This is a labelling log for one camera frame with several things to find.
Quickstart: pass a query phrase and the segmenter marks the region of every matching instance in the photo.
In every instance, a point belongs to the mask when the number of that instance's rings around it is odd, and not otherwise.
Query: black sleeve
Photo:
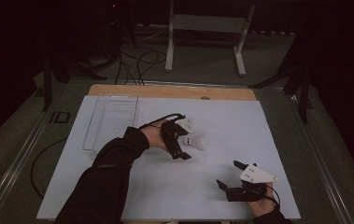
[[[147,148],[147,137],[132,127],[107,143],[80,177],[55,223],[119,224],[131,166]]]
[[[276,205],[275,209],[261,217],[254,217],[252,219],[253,224],[291,224],[292,221],[285,219],[282,213],[279,211],[279,205]]]

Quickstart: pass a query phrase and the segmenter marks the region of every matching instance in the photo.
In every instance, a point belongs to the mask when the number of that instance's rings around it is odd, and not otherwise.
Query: hand-mounted device
[[[227,185],[217,180],[219,188],[225,191],[229,202],[256,202],[262,198],[268,198],[278,204],[276,200],[265,195],[267,188],[270,188],[266,183],[277,181],[277,178],[258,168],[255,163],[246,165],[234,161],[234,166],[244,171],[240,175],[243,183],[240,188],[228,188]]]
[[[192,126],[191,126],[190,119],[186,119],[186,117],[181,114],[170,114],[160,119],[156,119],[151,123],[144,124],[143,126],[139,127],[139,129],[143,129],[148,126],[153,126],[153,123],[171,117],[176,117],[176,118],[170,119],[162,123],[162,127],[157,127],[157,126],[156,127],[160,128],[162,139],[165,143],[165,146],[168,149],[168,152],[171,154],[173,159],[175,160],[181,158],[182,160],[188,160],[191,158],[191,156],[188,153],[182,151],[179,142],[177,140],[179,136],[192,133]]]

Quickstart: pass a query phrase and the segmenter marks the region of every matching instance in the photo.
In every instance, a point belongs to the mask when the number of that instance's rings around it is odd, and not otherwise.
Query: metal frame
[[[310,126],[302,120],[299,113],[299,106],[297,105],[298,100],[296,96],[293,95],[291,99],[289,99],[289,104],[291,107],[291,111],[296,119],[296,123],[299,124],[300,129],[302,130],[302,134],[308,140],[310,153],[314,158],[316,168],[319,173],[319,177],[322,180],[322,184],[327,191],[329,200],[333,206],[334,212],[336,213],[337,218],[340,223],[354,223],[354,219],[347,208],[347,204],[343,199],[343,196],[340,193],[339,187],[333,179],[333,175],[326,164],[321,152],[319,150],[319,146],[314,139]]]
[[[15,182],[20,176],[20,173],[28,161],[29,156],[31,155],[32,151],[35,148],[36,142],[39,137],[42,135],[42,131],[46,127],[48,120],[50,118],[51,111],[53,107],[55,107],[63,96],[65,90],[64,85],[59,85],[55,91],[55,100],[49,103],[49,110],[42,112],[40,114],[35,127],[27,137],[24,145],[21,147],[18,155],[14,159],[14,161],[8,166],[5,174],[3,175],[0,181],[0,209],[4,204],[8,194],[10,193],[11,189],[13,188]]]
[[[255,5],[249,7],[249,12],[245,18],[231,17],[209,17],[174,14],[174,0],[170,0],[170,18],[168,24],[168,47],[165,60],[165,71],[173,70],[174,60],[174,29],[196,30],[196,31],[215,31],[241,34],[240,41],[234,46],[235,62],[237,64],[238,75],[246,75],[241,49],[246,41],[248,29],[252,19]]]

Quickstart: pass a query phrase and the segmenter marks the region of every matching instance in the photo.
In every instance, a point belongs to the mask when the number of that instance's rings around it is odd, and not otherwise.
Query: black mount
[[[234,161],[234,166],[243,171],[248,167],[239,161]],[[228,188],[223,182],[217,180],[219,188],[225,191],[229,202],[256,202],[265,197],[267,191],[265,183],[252,184],[244,180],[241,180],[241,182],[240,188]]]
[[[150,126],[151,124],[160,121],[162,119],[167,119],[170,117],[175,117],[177,116],[175,119],[170,119],[164,123],[162,123],[162,127],[160,127],[160,133],[162,136],[162,139],[165,143],[165,146],[168,149],[168,152],[171,154],[171,156],[173,157],[173,159],[178,159],[181,158],[182,160],[188,160],[191,158],[191,156],[186,153],[183,152],[182,149],[180,148],[178,137],[179,136],[183,136],[188,134],[188,132],[186,130],[184,130],[182,127],[180,127],[176,121],[179,119],[185,119],[186,117],[181,115],[181,114],[170,114],[167,115],[165,117],[162,117],[160,119],[156,119],[154,121],[152,121],[151,123],[148,124],[144,124],[143,126],[141,126],[139,129],[143,129],[145,127]]]

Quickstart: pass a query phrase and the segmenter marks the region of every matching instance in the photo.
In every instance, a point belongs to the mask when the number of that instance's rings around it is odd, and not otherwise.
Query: hand
[[[167,119],[162,119],[149,125],[148,127],[141,129],[141,132],[148,138],[150,147],[159,147],[165,151],[168,151],[160,133],[162,124],[167,121]]]
[[[267,183],[267,186],[270,188],[267,188],[266,196],[274,198],[273,190],[271,189],[273,187],[273,183]],[[270,213],[276,207],[276,204],[267,198],[262,198],[257,202],[247,202],[247,204],[254,217],[261,217],[267,213]]]

